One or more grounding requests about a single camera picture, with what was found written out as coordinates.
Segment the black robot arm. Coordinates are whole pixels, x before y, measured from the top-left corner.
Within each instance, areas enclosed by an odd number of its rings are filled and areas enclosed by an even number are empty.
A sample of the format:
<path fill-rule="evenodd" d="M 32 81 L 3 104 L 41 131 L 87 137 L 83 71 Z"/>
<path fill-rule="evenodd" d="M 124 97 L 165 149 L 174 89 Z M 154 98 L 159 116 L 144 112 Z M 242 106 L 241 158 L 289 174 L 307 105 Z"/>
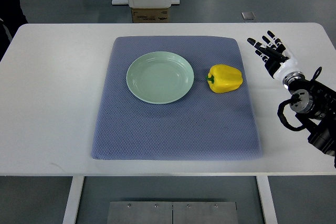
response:
<path fill-rule="evenodd" d="M 283 79 L 291 98 L 280 103 L 277 115 L 287 129 L 298 132 L 308 130 L 308 143 L 326 155 L 335 157 L 335 91 L 317 81 L 319 67 L 311 80 L 299 72 L 291 72 Z M 289 105 L 301 125 L 290 125 L 284 115 Z"/>

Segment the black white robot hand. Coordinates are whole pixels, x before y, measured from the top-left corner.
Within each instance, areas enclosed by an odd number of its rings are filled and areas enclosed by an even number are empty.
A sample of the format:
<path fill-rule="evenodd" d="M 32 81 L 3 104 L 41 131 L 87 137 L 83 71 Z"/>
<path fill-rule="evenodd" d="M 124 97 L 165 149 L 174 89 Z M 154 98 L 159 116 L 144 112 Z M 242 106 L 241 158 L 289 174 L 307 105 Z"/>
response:
<path fill-rule="evenodd" d="M 253 38 L 248 38 L 247 41 L 256 49 L 255 53 L 265 63 L 265 68 L 273 79 L 282 81 L 288 74 L 299 71 L 296 58 L 280 38 L 267 31 L 267 36 L 262 36 L 262 39 L 264 42 Z"/>

